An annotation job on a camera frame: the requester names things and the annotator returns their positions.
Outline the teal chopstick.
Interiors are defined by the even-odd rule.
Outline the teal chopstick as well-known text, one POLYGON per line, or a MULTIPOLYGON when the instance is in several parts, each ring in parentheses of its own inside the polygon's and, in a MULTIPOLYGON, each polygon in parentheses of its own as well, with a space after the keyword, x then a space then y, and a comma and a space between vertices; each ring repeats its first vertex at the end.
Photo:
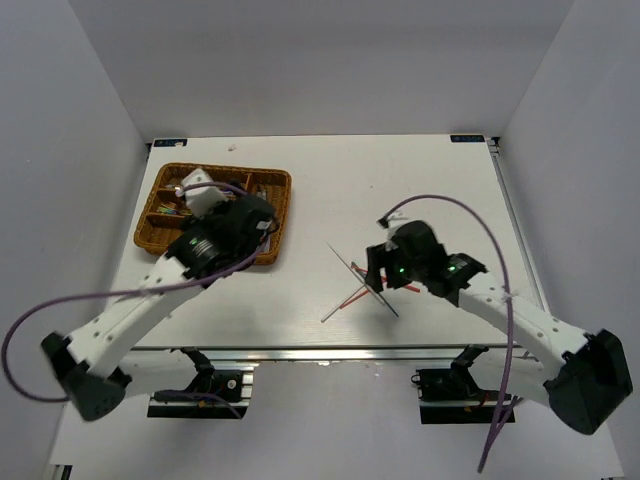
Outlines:
POLYGON ((376 291, 373 290, 372 287, 370 287, 366 283, 366 280, 365 280, 366 270, 361 268, 360 266, 358 266, 354 261, 351 262, 350 268, 351 268, 352 271, 354 271, 360 277, 365 289, 370 294, 372 294, 382 305, 384 305, 392 313, 392 315, 394 317, 398 318, 399 317, 399 313, 397 312, 397 310, 383 297, 383 295, 381 293, 377 293, 376 291))

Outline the orange chopstick long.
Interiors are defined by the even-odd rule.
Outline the orange chopstick long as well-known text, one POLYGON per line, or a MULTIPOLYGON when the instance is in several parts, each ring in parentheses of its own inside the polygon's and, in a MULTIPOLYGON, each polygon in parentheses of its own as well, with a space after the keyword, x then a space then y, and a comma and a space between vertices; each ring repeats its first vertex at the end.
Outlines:
MULTIPOLYGON (((366 276, 368 274, 368 270, 365 269, 365 268, 362 268, 362 267, 355 267, 354 270, 357 273, 362 274, 363 276, 366 276)), ((381 279, 382 284, 385 287, 389 288, 389 289, 391 289, 391 288, 404 289, 404 290, 411 291, 411 292, 414 292, 414 293, 420 293, 421 292, 419 287, 413 286, 411 283, 406 283, 406 282, 402 282, 402 281, 398 282, 395 278, 389 278, 389 277, 387 277, 385 275, 381 275, 380 279, 381 279)))

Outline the orange white chopstick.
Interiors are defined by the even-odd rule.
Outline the orange white chopstick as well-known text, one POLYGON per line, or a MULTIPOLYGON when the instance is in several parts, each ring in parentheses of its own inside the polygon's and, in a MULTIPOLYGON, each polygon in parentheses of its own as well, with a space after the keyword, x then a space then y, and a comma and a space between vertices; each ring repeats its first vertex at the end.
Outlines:
POLYGON ((320 322, 321 323, 325 323, 327 320, 329 320, 334 314, 336 314, 339 310, 349 306, 351 303, 355 302, 356 300, 360 299, 361 297, 363 297, 365 294, 368 293, 368 290, 366 287, 359 287, 357 288, 352 294, 348 295, 344 300, 342 300, 337 306, 335 306, 333 309, 331 309, 327 314, 325 314, 320 322))

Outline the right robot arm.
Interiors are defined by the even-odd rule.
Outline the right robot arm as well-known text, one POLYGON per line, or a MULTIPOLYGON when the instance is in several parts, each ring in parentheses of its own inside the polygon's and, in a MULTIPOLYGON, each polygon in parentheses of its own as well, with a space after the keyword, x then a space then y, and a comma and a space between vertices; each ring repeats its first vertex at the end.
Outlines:
POLYGON ((512 361, 512 395, 549 407, 584 435, 594 434, 631 395, 631 375, 616 335, 606 329, 591 334, 518 295, 508 295, 481 262, 465 253, 447 253, 421 220, 379 223, 387 237, 366 250, 369 290, 380 293, 418 282, 432 295, 511 333, 538 361, 512 361))

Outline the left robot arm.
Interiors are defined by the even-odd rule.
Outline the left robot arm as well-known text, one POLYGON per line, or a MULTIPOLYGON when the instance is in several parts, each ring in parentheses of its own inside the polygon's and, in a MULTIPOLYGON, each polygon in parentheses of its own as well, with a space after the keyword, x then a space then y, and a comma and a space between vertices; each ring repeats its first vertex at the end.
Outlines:
POLYGON ((83 420, 103 418, 127 397, 174 390, 199 399, 209 392, 215 368, 197 348, 133 348, 216 280, 250 266, 275 220, 275 208, 251 194, 186 219, 139 293, 124 295, 66 336, 51 333, 42 341, 56 380, 83 420))

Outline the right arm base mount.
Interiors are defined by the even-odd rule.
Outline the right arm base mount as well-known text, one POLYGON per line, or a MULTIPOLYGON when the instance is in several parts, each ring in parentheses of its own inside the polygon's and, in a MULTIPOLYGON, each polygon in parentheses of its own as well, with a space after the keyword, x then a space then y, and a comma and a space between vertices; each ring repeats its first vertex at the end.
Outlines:
POLYGON ((422 425, 491 423, 498 391, 481 389, 470 374, 476 358, 484 359, 488 351, 484 345, 468 345, 446 368, 422 368, 411 376, 422 425))

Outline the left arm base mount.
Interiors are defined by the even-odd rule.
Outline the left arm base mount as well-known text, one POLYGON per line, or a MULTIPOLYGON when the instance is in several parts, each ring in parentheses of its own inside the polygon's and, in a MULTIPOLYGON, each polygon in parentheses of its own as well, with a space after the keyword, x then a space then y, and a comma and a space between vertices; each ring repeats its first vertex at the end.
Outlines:
POLYGON ((201 351, 182 348, 194 364, 196 376, 183 390, 154 392, 147 417, 163 419, 241 420, 248 409, 253 386, 249 367, 215 366, 201 351))

